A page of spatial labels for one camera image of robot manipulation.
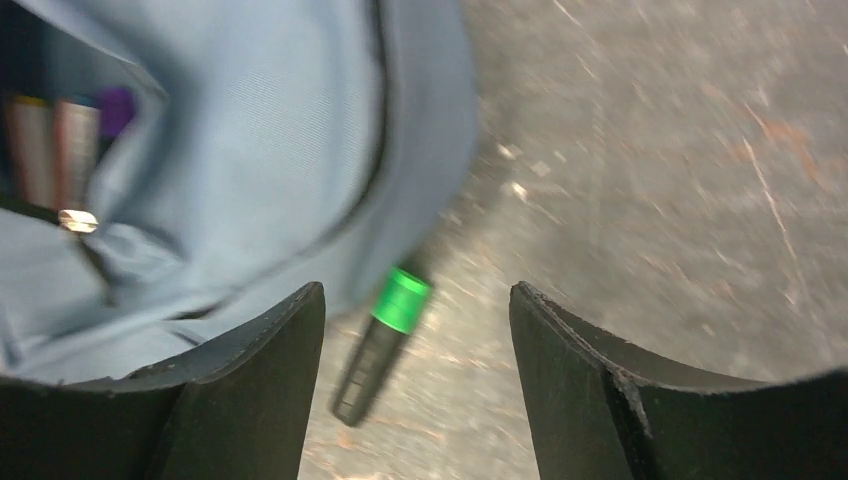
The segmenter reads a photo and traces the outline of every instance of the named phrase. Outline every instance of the pen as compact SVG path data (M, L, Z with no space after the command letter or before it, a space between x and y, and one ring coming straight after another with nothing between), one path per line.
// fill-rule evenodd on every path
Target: pen
M100 111L82 96L56 105L56 209L82 209L98 155Z
M125 87L102 90L97 95L100 108L100 147L98 159L102 160L127 125L135 118L136 108L132 92Z
M392 270L331 403L331 411L345 425L356 426L368 414L418 325L430 290L430 285L412 274Z

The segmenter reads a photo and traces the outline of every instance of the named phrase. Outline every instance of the concrete floor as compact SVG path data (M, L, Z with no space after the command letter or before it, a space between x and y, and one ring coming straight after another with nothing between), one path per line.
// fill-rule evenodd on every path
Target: concrete floor
M538 478L507 319L528 280L647 349L761 380L848 361L843 0L465 0L473 176L424 248L438 293L373 417L300 478Z

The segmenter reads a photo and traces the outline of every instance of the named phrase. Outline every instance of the metal zipper pull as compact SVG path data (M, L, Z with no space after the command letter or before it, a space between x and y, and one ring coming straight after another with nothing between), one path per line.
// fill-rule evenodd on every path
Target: metal zipper pull
M91 233L97 230L97 217L83 210L60 210L59 225L74 233Z

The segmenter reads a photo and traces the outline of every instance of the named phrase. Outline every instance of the fabric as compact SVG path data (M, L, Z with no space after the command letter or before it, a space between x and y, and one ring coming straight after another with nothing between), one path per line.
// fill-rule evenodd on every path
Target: fabric
M350 308L432 228L474 156L455 0L16 1L50 25L52 96L125 85L138 115L89 191L100 228L84 240L108 289L72 238L0 212L15 375L122 376L308 281L329 314ZM208 313L177 320L192 312Z

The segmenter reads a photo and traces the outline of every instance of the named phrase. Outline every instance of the green marker cap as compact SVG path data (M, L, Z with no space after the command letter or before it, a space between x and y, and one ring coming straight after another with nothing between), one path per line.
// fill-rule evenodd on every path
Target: green marker cap
M392 269L372 315L387 327L412 333L430 297L430 285L399 269Z

